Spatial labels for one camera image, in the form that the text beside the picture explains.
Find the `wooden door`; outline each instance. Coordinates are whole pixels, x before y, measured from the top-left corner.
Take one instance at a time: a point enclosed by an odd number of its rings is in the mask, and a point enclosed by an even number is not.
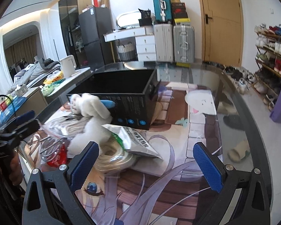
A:
[[[243,22],[240,0],[201,0],[203,59],[240,66]]]

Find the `white kettle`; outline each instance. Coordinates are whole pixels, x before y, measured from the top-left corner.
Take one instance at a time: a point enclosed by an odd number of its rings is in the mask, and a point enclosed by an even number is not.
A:
[[[74,73],[76,73],[76,62],[73,55],[69,55],[63,59],[60,59],[61,69],[64,72],[64,77],[71,77]]]

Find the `gray suitcase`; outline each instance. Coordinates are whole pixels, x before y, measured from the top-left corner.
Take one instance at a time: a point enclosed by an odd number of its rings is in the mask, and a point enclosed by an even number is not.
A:
[[[156,60],[174,62],[173,26],[171,24],[154,25]]]
[[[176,63],[193,63],[195,60],[195,34],[190,25],[175,25],[173,28],[174,58]]]

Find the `teal butterfly illustration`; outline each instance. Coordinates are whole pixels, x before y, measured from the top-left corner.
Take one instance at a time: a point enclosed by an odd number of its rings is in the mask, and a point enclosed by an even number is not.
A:
[[[184,118],[175,122],[176,125],[182,125],[183,128],[187,127],[187,123],[188,123],[188,119],[184,119]]]

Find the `gray refrigerator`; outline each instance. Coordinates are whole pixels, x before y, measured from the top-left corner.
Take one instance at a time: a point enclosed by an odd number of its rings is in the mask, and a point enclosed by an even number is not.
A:
[[[104,34],[112,31],[109,8],[92,7],[79,15],[84,50],[92,70],[113,62],[110,43]]]

